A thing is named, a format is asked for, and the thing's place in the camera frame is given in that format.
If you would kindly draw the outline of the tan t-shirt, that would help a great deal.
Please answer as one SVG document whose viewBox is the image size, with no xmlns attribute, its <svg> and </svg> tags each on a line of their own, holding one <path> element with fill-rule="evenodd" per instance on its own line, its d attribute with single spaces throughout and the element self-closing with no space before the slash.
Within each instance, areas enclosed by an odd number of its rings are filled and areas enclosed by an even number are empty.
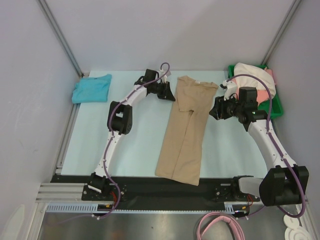
<svg viewBox="0 0 320 240">
<path fill-rule="evenodd" d="M 205 128 L 217 90 L 213 82 L 178 77 L 156 176 L 199 185 Z"/>
</svg>

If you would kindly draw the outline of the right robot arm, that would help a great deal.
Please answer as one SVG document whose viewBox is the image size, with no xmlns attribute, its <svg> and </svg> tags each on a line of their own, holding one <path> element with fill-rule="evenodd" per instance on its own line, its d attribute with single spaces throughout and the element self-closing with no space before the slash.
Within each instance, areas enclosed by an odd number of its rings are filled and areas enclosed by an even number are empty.
<svg viewBox="0 0 320 240">
<path fill-rule="evenodd" d="M 235 117 L 253 138 L 267 167 L 264 178 L 235 177 L 231 196 L 242 201 L 248 194 L 261 199 L 266 207 L 305 205 L 309 171 L 299 166 L 285 151 L 265 110 L 258 108 L 258 92 L 253 87 L 239 89 L 238 97 L 216 97 L 209 114 L 216 120 Z"/>
</svg>

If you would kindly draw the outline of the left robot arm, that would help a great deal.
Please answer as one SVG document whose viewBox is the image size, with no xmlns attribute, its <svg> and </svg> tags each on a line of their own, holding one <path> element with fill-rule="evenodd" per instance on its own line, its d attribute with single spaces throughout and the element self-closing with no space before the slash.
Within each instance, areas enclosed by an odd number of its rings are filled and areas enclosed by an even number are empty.
<svg viewBox="0 0 320 240">
<path fill-rule="evenodd" d="M 102 157 L 90 175 L 87 186 L 100 200 L 105 200 L 111 193 L 110 166 L 117 145 L 130 133 L 133 126 L 133 107 L 149 94 L 157 95 L 158 99 L 172 101 L 176 99 L 171 91 L 169 69 L 160 67 L 159 71 L 146 69 L 133 85 L 133 89 L 120 101 L 112 101 L 109 106 L 106 126 L 108 137 Z"/>
</svg>

